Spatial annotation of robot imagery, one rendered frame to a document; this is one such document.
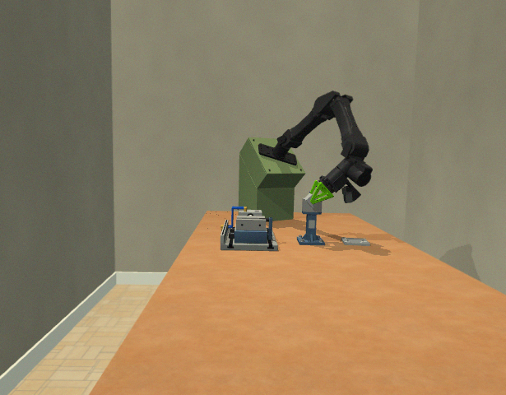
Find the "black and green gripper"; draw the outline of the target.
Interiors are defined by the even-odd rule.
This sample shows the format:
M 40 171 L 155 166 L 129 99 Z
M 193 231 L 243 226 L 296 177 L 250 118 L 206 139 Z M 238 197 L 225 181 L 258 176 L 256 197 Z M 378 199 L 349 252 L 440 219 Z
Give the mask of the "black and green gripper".
M 321 201 L 324 201 L 324 200 L 327 200 L 329 198 L 333 198 L 334 196 L 332 195 L 334 192 L 338 192 L 339 190 L 335 187 L 335 185 L 333 184 L 333 182 L 341 175 L 343 174 L 345 177 L 346 175 L 341 172 L 337 167 L 335 167 L 331 172 L 329 172 L 325 177 L 324 176 L 321 176 L 320 177 L 320 180 L 319 182 L 317 180 L 314 181 L 314 184 L 313 184 L 313 187 L 310 191 L 311 194 L 313 194 L 313 191 L 314 189 L 316 188 L 310 202 L 312 204 L 315 204 L 317 202 L 321 202 Z M 346 177 L 347 178 L 347 177 Z M 319 195 L 318 192 L 319 190 L 322 191 L 322 193 L 320 193 Z M 326 197 L 322 197 L 322 196 L 325 196 L 327 195 Z M 320 198 L 322 197 L 322 198 Z M 318 200 L 314 200 L 314 199 L 317 199 L 319 198 Z

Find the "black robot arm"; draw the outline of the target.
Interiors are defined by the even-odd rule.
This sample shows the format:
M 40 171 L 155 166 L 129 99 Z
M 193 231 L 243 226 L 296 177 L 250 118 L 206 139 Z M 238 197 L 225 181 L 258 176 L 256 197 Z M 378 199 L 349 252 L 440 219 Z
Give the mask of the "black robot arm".
M 342 99 L 342 97 L 346 99 Z M 364 162 L 364 158 L 369 152 L 369 145 L 351 112 L 350 103 L 352 101 L 352 96 L 340 95 L 336 91 L 330 91 L 318 97 L 311 112 L 296 126 L 288 129 L 281 137 L 278 137 L 278 143 L 275 147 L 259 143 L 259 154 L 291 165 L 297 165 L 296 156 L 289 153 L 288 150 L 291 147 L 298 148 L 304 138 L 319 124 L 336 118 L 341 132 L 341 146 L 343 148 L 341 155 L 345 157 L 336 167 L 358 186 L 364 187 L 371 179 L 373 168 Z M 361 194 L 346 177 L 341 174 L 333 184 L 338 190 L 345 185 L 342 188 L 344 202 L 354 202 Z

